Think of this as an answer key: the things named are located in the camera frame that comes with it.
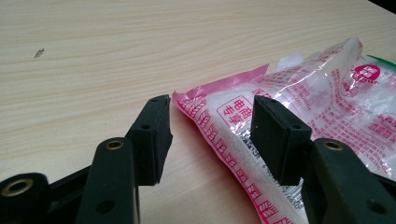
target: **brass grommet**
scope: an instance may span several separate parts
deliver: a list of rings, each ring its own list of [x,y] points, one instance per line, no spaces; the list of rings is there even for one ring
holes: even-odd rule
[[[339,144],[339,143],[336,143],[336,142],[334,142],[334,141],[325,141],[325,142],[323,143],[323,145],[324,145],[326,148],[331,149],[331,150],[340,151],[340,150],[343,150],[343,149],[344,149],[344,146],[343,146],[343,145],[341,145],[341,144]]]
[[[14,197],[24,193],[26,190],[33,186],[33,179],[24,178],[9,183],[5,188],[1,190],[1,195],[5,197]]]
[[[123,147],[123,142],[119,140],[114,140],[106,144],[106,149],[108,150],[117,150]]]

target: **pink and white plastic bag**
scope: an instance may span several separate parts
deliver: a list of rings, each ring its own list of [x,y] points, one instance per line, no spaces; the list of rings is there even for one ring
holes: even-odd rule
[[[282,187],[253,146],[254,95],[277,99],[312,129],[312,139],[348,144],[373,173],[396,180],[396,67],[361,54],[357,38],[266,74],[267,65],[174,93],[254,203],[262,223],[306,223],[301,184]]]

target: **light wood grain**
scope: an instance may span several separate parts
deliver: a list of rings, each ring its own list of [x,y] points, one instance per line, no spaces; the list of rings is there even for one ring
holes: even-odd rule
[[[124,136],[151,97],[351,36],[396,62],[396,16],[364,0],[1,1],[0,180],[53,182]],[[141,188],[143,223],[259,223],[194,124],[172,106],[171,120],[163,180]]]

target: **wooden table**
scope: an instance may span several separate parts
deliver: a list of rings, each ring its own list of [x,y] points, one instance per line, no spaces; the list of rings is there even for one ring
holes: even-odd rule
[[[1,1],[0,180],[49,182],[91,164],[145,102],[348,37],[396,62],[396,15],[364,0]],[[160,185],[143,223],[260,223],[233,174],[171,105]]]

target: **red chinese characters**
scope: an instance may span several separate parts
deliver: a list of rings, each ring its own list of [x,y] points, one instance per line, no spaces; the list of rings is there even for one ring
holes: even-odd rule
[[[219,115],[233,131],[242,128],[251,121],[252,103],[244,96],[237,96],[218,108]]]

